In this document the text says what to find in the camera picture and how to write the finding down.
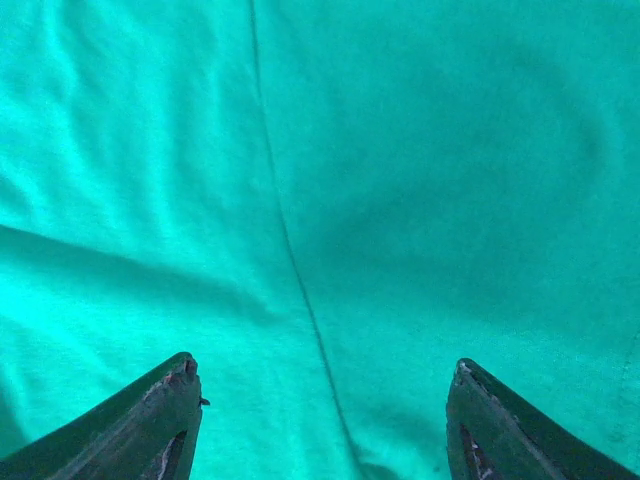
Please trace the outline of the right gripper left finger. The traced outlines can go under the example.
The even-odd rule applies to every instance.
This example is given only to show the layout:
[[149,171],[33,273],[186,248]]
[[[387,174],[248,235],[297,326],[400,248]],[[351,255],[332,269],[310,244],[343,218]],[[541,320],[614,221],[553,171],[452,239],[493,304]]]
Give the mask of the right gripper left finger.
[[188,479],[202,420],[198,365],[161,363],[85,414],[1,460],[3,479]]

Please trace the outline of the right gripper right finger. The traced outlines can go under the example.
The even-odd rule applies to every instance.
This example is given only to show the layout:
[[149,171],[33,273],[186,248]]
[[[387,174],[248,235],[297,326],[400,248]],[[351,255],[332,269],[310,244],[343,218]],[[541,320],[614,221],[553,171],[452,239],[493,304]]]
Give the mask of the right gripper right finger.
[[446,418],[448,464],[456,480],[638,478],[469,358],[456,363]]

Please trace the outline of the green t-shirt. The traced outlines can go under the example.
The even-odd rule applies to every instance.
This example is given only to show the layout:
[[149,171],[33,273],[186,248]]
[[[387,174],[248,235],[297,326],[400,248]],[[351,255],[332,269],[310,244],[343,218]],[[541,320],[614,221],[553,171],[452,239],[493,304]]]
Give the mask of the green t-shirt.
[[445,479],[469,357],[639,467],[635,1],[5,1],[1,450],[179,351],[196,479]]

